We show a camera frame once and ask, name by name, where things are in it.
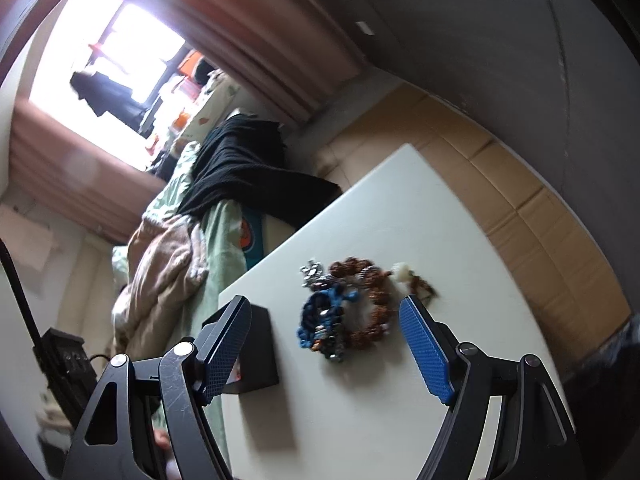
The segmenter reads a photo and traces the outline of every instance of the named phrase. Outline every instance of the silver screw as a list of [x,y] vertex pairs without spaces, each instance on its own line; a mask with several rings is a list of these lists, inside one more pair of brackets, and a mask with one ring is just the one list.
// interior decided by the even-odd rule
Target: silver screw
[[176,355],[187,355],[193,349],[193,345],[188,341],[183,341],[174,346],[174,352]]
[[478,347],[472,343],[460,343],[458,348],[460,353],[464,355],[476,355],[478,353]]
[[540,366],[540,358],[533,354],[525,355],[524,362],[526,362],[526,364],[528,364],[529,366],[533,366],[533,367]]
[[114,366],[114,367],[116,367],[116,368],[117,368],[117,367],[122,366],[124,363],[126,363],[126,362],[127,362],[127,356],[126,356],[126,355],[124,355],[124,354],[117,354],[117,355],[114,355],[114,356],[111,358],[111,361],[110,361],[110,362],[111,362],[111,366]]

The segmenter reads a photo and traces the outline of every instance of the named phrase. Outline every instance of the table top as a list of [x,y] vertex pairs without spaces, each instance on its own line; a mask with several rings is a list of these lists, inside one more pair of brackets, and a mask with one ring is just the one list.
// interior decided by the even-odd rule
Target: table top
[[[438,297],[433,318],[487,355],[538,355],[561,397],[540,329],[509,271],[437,173],[405,145],[220,294],[266,307],[280,384],[222,399],[233,474],[248,480],[415,479],[446,407],[429,394],[396,322],[375,348],[335,364],[298,346],[309,296],[299,268],[347,256],[407,262]],[[492,399],[470,478],[484,478],[500,410]]]

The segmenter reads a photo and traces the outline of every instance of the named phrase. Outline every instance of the curtain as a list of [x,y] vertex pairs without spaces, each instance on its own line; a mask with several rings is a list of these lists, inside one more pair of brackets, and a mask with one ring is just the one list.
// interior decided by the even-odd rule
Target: curtain
[[284,123],[305,123],[365,64],[313,0],[126,1],[165,22]]
[[124,244],[164,181],[131,167],[18,98],[9,178],[38,202]]

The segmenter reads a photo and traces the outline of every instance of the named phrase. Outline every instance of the blue textured pad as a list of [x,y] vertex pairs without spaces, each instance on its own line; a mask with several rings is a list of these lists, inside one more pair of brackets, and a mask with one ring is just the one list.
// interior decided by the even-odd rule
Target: blue textured pad
[[448,404],[455,390],[449,380],[449,362],[411,301],[402,300],[399,310],[400,328],[431,395]]
[[251,326],[251,306],[242,308],[207,364],[207,386],[203,398],[209,404],[222,393]]

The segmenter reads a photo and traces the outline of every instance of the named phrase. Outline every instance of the jewelry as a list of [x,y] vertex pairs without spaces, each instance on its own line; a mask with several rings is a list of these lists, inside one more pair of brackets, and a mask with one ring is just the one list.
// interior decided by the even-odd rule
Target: jewelry
[[[333,362],[343,360],[345,348],[363,349],[388,334],[388,320],[392,312],[388,307],[390,295],[386,283],[391,274],[396,275],[398,282],[407,284],[411,294],[423,290],[426,293],[421,298],[423,300],[435,295],[433,287],[407,264],[395,264],[389,271],[370,260],[350,256],[343,262],[332,263],[328,274],[320,262],[313,260],[301,267],[300,272],[303,274],[303,286],[313,291],[302,308],[298,329],[300,346],[319,351]],[[355,290],[346,292],[348,287]],[[342,302],[354,303],[359,297],[358,288],[366,290],[375,307],[364,329],[350,331],[342,323]]]

